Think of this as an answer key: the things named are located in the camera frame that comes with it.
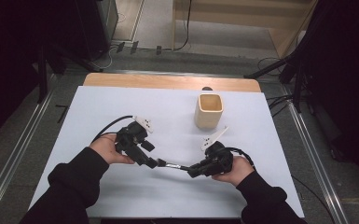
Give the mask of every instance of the metal frame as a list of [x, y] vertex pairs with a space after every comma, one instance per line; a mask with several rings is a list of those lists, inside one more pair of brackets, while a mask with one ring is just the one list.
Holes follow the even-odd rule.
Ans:
[[[283, 86], [284, 94], [290, 94], [290, 90]], [[324, 165], [319, 157], [318, 151], [313, 144], [310, 133], [308, 132], [307, 126], [302, 118], [301, 114], [297, 113], [293, 104], [289, 105], [290, 113], [292, 114], [293, 120], [297, 126], [298, 133], [300, 134], [301, 140], [304, 144], [304, 147], [308, 153], [308, 156], [311, 161], [311, 165], [313, 167], [313, 171], [316, 174], [316, 177], [319, 181], [319, 185], [321, 186], [322, 192], [324, 193], [324, 198], [327, 202], [327, 205], [330, 209], [330, 212], [333, 216], [333, 219], [336, 224], [349, 224], [345, 211], [342, 207], [342, 204], [339, 200], [339, 197], [334, 189], [333, 184], [330, 181], [328, 173], [324, 168]]]
[[25, 126], [22, 134], [17, 142], [16, 146], [14, 146], [10, 157], [8, 158], [5, 167], [1, 171], [0, 174], [0, 201], [2, 200], [5, 191], [10, 183], [11, 178], [16, 172], [17, 167], [19, 166], [22, 156], [24, 155], [28, 144], [30, 143], [32, 137], [34, 136], [35, 130], [43, 118], [45, 114], [46, 108], [51, 99], [51, 95], [54, 91], [55, 84], [57, 82], [57, 77], [53, 74], [50, 78], [51, 90], [48, 92], [46, 98], [36, 106], [33, 115]]

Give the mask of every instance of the person's right hand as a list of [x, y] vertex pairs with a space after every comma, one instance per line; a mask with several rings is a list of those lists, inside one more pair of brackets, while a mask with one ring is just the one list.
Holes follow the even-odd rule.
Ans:
[[126, 163], [134, 164], [135, 162], [126, 155], [116, 152], [116, 135], [104, 134], [91, 143], [90, 148], [96, 151], [108, 163]]
[[254, 168], [247, 159], [241, 156], [235, 156], [231, 171], [225, 174], [213, 175], [212, 179], [228, 182], [237, 187], [243, 179], [253, 171]]

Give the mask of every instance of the cable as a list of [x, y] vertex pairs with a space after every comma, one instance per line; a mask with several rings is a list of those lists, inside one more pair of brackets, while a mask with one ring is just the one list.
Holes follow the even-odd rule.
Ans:
[[[178, 48], [178, 49], [162, 49], [163, 51], [178, 51], [180, 49], [182, 49], [188, 42], [188, 35], [189, 35], [189, 31], [188, 31], [188, 26], [189, 26], [189, 23], [190, 23], [190, 14], [191, 14], [191, 5], [192, 5], [192, 0], [190, 0], [190, 3], [189, 3], [189, 6], [188, 6], [188, 13], [187, 13], [187, 25], [185, 27], [185, 30], [186, 30], [186, 41], [185, 43], [182, 45], [182, 47]], [[137, 48], [137, 49], [140, 49], [140, 50], [145, 50], [145, 51], [154, 51], [156, 49], [143, 49], [143, 48]]]
[[182, 49], [186, 44], [187, 44], [187, 41], [188, 41], [188, 34], [189, 34], [189, 30], [188, 30], [188, 25], [189, 25], [189, 22], [190, 22], [190, 12], [191, 12], [191, 4], [192, 4], [192, 0], [190, 0], [190, 4], [188, 5], [188, 13], [187, 13], [187, 29], [186, 29], [186, 41], [185, 41], [185, 44], [182, 45], [182, 47], [180, 47], [179, 49], [174, 49], [174, 51], [176, 50], [180, 50]]
[[[278, 59], [278, 58], [264, 58], [264, 59], [262, 59], [262, 60], [260, 60], [260, 61], [258, 61], [258, 63], [257, 63], [257, 68], [258, 68], [258, 70], [261, 70], [261, 68], [260, 68], [260, 64], [261, 64], [261, 62], [263, 62], [263, 61], [265, 61], [265, 60], [267, 60], [267, 59], [272, 59], [272, 60], [277, 60], [277, 61], [279, 61], [280, 59]], [[280, 75], [281, 74], [281, 69], [280, 68], [277, 68], [277, 70], [279, 71], [279, 73], [278, 74], [270, 74], [270, 73], [266, 73], [266, 75], [270, 75], [270, 76], [278, 76], [278, 75]]]
[[277, 97], [275, 98], [275, 100], [269, 104], [269, 109], [272, 109], [273, 107], [275, 107], [276, 105], [279, 105], [280, 103], [287, 101], [287, 100], [291, 100], [293, 99], [293, 95], [286, 95], [286, 96], [282, 96], [282, 97]]
[[[183, 20], [183, 28], [185, 29], [185, 31], [186, 31], [186, 35], [187, 36], [189, 36], [189, 31], [188, 31], [188, 29], [186, 28], [186, 21], [185, 20]], [[190, 51], [190, 49], [191, 49], [191, 43], [190, 43], [190, 41], [188, 41], [187, 42], [188, 43], [188, 45], [190, 46], [189, 48], [188, 48], [188, 50], [187, 51]]]
[[116, 124], [117, 122], [123, 120], [123, 119], [133, 119], [132, 115], [128, 115], [128, 116], [124, 116], [118, 119], [115, 119], [114, 121], [112, 121], [110, 124], [106, 125], [106, 127], [104, 127], [99, 133], [97, 133], [97, 135], [94, 137], [94, 139], [92, 140], [92, 142], [94, 142], [95, 140], [97, 140], [99, 137], [101, 137], [102, 135], [104, 135], [104, 131], [106, 131], [108, 128], [110, 128], [112, 125]]
[[107, 66], [100, 66], [100, 65], [97, 65], [97, 64], [92, 63], [92, 62], [90, 62], [90, 63], [91, 63], [92, 65], [96, 66], [97, 68], [102, 68], [102, 69], [104, 69], [104, 68], [110, 67], [110, 65], [112, 65], [112, 62], [113, 62], [112, 55], [110, 55], [110, 53], [112, 52], [113, 49], [116, 49], [116, 48], [117, 48], [117, 47], [114, 46], [114, 47], [112, 47], [112, 48], [108, 51], [110, 63], [109, 63]]
[[287, 96], [292, 96], [292, 94], [287, 94], [287, 95], [283, 95], [283, 96], [270, 97], [270, 98], [267, 98], [266, 100], [273, 100], [273, 99], [283, 98], [283, 97], [287, 97]]
[[117, 23], [121, 23], [121, 22], [123, 22], [123, 21], [125, 21], [125, 20], [127, 19], [126, 15], [124, 15], [124, 14], [121, 13], [121, 12], [119, 12], [118, 15], [122, 15], [122, 16], [124, 17], [124, 19], [121, 20], [121, 21], [118, 21]]
[[242, 156], [244, 156], [248, 161], [249, 161], [249, 164], [251, 164], [251, 166], [256, 170], [255, 168], [255, 163], [252, 161], [252, 158], [246, 154], [245, 152], [243, 152], [242, 150], [240, 150], [239, 148], [236, 148], [236, 147], [225, 147], [224, 149], [227, 149], [227, 150], [230, 150], [230, 151], [233, 151], [233, 152], [236, 152]]
[[318, 195], [316, 195], [316, 193], [310, 189], [306, 184], [304, 184], [303, 182], [301, 182], [299, 179], [297, 179], [296, 177], [294, 177], [293, 175], [291, 175], [292, 178], [294, 178], [298, 183], [300, 183], [302, 186], [304, 186], [307, 190], [309, 190], [315, 197], [316, 199], [318, 199], [318, 201], [324, 206], [324, 209], [327, 211], [327, 214], [330, 216], [331, 222], [332, 223], [336, 223], [333, 219], [333, 216], [331, 215], [330, 210], [327, 208], [327, 206], [324, 204], [324, 202], [322, 201], [321, 198], [318, 197]]
[[277, 116], [279, 113], [281, 113], [290, 104], [292, 104], [292, 102], [287, 102], [280, 110], [278, 110], [275, 114], [273, 114], [272, 117], [274, 118], [275, 116]]

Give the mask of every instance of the white table surface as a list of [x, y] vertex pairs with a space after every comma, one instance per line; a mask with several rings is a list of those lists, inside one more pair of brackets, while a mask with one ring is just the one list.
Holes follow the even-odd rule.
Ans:
[[[58, 163], [69, 162], [111, 121], [136, 115], [151, 119], [154, 127], [146, 140], [156, 148], [146, 155], [181, 165], [203, 160], [203, 137], [228, 126], [219, 141], [249, 154], [257, 171], [272, 186], [283, 188], [286, 201], [304, 217], [264, 94], [213, 92], [221, 95], [225, 110], [215, 130], [203, 131], [193, 119], [202, 91], [79, 87], [31, 205], [48, 189], [48, 174]], [[108, 131], [118, 131], [132, 121], [122, 120]], [[170, 168], [113, 164], [100, 186], [98, 202], [87, 210], [89, 217], [232, 218], [240, 217], [246, 205], [228, 183], [205, 176], [191, 178]]]

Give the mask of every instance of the wooden table edge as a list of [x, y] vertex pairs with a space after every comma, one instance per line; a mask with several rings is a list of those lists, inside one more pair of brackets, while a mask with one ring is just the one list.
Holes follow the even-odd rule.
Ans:
[[195, 77], [189, 75], [89, 73], [83, 86], [127, 87], [148, 89], [261, 92], [254, 79], [232, 77]]

